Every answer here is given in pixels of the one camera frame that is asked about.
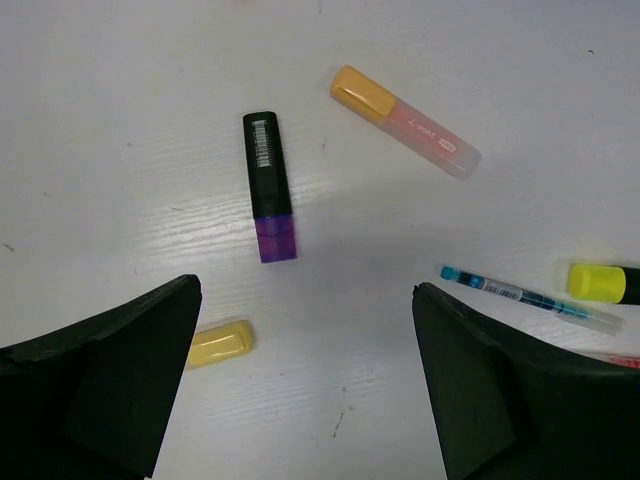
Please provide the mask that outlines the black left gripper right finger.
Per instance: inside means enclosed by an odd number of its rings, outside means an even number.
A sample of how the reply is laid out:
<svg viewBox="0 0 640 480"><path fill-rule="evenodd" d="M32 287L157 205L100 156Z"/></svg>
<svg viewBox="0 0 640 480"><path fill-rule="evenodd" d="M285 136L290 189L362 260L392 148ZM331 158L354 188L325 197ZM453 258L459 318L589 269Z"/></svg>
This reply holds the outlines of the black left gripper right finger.
<svg viewBox="0 0 640 480"><path fill-rule="evenodd" d="M412 312L451 479L635 479L639 373L543 342L433 284Z"/></svg>

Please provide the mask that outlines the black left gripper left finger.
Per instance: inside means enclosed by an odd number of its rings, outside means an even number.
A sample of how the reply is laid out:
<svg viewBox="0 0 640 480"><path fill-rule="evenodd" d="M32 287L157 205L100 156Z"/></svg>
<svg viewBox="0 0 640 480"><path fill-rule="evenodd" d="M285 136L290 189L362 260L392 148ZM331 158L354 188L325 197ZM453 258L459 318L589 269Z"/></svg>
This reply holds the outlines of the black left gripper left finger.
<svg viewBox="0 0 640 480"><path fill-rule="evenodd" d="M2 478L152 477L201 302L182 275L2 348Z"/></svg>

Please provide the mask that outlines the black purple highlighter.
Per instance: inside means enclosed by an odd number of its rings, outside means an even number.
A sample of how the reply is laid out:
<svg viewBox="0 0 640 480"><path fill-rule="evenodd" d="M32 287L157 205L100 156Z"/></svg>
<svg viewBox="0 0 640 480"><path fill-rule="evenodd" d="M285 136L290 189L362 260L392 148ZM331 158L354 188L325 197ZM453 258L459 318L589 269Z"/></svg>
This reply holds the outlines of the black purple highlighter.
<svg viewBox="0 0 640 480"><path fill-rule="evenodd" d="M295 259L294 217L277 115L244 115L243 133L260 261Z"/></svg>

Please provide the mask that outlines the orange cap peach highlighter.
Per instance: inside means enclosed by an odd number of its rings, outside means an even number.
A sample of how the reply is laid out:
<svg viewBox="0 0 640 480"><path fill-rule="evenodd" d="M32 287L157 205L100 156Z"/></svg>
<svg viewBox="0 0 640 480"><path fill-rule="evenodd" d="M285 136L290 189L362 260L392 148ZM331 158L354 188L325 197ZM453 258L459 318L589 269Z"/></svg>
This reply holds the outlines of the orange cap peach highlighter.
<svg viewBox="0 0 640 480"><path fill-rule="evenodd" d="M457 179L469 178L482 159L475 147L349 65L334 76L330 95Z"/></svg>

